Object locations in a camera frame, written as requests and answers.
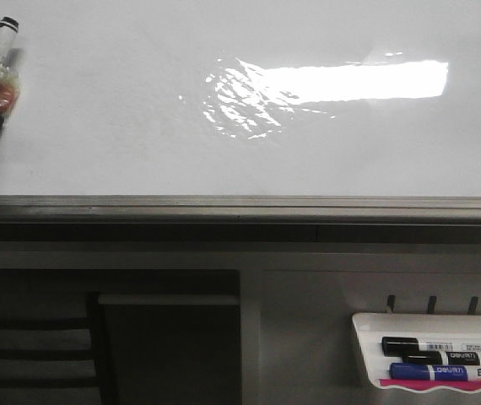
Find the white whiteboard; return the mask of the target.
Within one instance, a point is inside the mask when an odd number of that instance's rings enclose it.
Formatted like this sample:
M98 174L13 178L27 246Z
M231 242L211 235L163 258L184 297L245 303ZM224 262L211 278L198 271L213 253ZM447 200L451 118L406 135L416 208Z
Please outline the white whiteboard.
M0 1L0 222L481 223L481 1Z

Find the dark cabinet panel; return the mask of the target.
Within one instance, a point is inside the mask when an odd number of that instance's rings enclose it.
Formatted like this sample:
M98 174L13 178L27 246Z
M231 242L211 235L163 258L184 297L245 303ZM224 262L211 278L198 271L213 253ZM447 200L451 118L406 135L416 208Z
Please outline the dark cabinet panel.
M99 297L122 404L240 404L241 309L234 295Z

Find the white plastic marker tray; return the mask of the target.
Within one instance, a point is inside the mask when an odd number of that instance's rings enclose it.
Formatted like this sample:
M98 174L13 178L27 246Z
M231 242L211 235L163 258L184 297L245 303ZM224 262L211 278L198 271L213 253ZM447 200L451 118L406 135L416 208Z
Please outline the white plastic marker tray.
M392 357L383 355L383 337L427 339L433 343L481 343L481 316L357 313L352 316L357 366L370 404L481 404L481 386L466 389L443 384L423 390L388 380Z

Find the metal hook left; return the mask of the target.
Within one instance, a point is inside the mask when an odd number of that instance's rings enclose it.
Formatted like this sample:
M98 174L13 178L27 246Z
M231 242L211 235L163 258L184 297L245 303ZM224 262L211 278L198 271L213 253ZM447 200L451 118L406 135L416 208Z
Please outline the metal hook left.
M386 313L393 314L396 302L396 296L394 294L389 294L386 299Z

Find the metal hook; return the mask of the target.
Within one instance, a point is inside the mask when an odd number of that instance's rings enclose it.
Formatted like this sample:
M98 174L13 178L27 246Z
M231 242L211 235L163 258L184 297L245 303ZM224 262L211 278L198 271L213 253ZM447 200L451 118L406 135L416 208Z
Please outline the metal hook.
M389 294L386 299L386 313L393 314L396 302L396 296L394 294Z
M437 296L431 295L428 299L427 307L426 307L426 313L429 315L435 314L435 306L437 303Z
M472 296L467 308L467 313L469 315L475 315L478 308L478 296Z

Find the black capped marker upper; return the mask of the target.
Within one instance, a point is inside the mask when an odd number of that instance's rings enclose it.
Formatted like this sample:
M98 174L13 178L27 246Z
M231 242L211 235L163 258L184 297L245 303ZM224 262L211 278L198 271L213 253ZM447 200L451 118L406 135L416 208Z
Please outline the black capped marker upper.
M419 351L481 352L481 339L443 337L383 337L381 348L386 356Z

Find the black capped marker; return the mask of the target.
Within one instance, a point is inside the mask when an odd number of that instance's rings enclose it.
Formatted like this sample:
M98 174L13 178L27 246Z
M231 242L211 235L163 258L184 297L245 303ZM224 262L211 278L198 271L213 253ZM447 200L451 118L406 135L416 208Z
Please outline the black capped marker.
M405 354L402 361L415 365L481 365L481 352L418 351Z
M381 348L386 356L419 351L481 352L481 339L443 337L383 337Z

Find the blue capped marker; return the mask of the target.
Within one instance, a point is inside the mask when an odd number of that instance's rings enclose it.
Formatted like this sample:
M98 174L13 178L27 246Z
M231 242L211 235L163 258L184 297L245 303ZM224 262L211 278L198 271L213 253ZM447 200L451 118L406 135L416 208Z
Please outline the blue capped marker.
M389 375L398 380L481 381L481 366L391 363Z

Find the metal hook middle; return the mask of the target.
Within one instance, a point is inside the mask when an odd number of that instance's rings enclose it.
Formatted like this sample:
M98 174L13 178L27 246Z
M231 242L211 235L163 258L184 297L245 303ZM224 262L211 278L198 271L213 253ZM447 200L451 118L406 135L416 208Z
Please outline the metal hook middle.
M426 313L429 315L435 314L435 306L437 303L437 296L431 295L428 299L427 307L426 307Z

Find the black capped marker middle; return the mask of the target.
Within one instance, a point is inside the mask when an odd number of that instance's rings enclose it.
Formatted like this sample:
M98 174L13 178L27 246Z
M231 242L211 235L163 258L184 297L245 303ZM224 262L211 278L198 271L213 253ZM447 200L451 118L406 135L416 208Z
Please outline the black capped marker middle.
M402 361L415 365L481 365L481 352L418 351L405 354Z

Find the metal hook right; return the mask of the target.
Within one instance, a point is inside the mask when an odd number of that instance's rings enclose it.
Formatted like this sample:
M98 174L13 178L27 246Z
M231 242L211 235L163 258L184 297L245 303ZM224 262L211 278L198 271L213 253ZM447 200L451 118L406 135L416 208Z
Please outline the metal hook right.
M475 315L478 308L478 296L472 296L467 308L467 313L469 315Z

